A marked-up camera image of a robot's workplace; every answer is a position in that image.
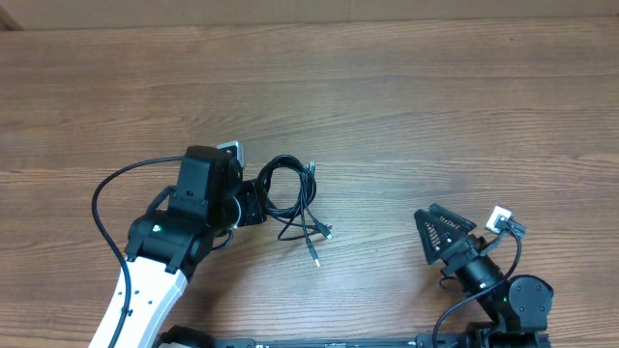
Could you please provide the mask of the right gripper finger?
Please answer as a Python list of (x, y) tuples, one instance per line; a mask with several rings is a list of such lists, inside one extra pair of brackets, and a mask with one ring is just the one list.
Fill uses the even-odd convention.
[(459, 238), (472, 232), (477, 224), (438, 204), (429, 206), (433, 220), (427, 224), (431, 238)]
[(441, 258), (441, 253), (457, 237), (459, 225), (445, 209), (420, 209), (415, 212), (414, 219), (425, 258), (431, 265)]

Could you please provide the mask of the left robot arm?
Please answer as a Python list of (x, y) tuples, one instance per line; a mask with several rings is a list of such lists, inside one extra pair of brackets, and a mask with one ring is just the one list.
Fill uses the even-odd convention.
[(130, 226), (121, 272), (93, 347), (213, 347), (187, 327), (161, 330), (198, 264), (218, 236), (265, 221), (263, 193), (244, 180), (240, 142), (190, 146), (178, 159), (177, 183), (163, 189)]

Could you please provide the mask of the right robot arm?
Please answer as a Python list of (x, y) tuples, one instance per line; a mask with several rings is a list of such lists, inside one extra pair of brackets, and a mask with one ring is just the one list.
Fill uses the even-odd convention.
[[(491, 241), (473, 234), (476, 224), (433, 204), (415, 212), (428, 264), (442, 261), (443, 280), (455, 280), (463, 299), (448, 308), (430, 335), (416, 338), (420, 347), (549, 348), (547, 316), (553, 288), (535, 275), (515, 275), (522, 254), (526, 227), (514, 220), (511, 210), (496, 206), (485, 230)], [(444, 321), (466, 305), (476, 302), (489, 317), (472, 322), (464, 333), (441, 334)]]

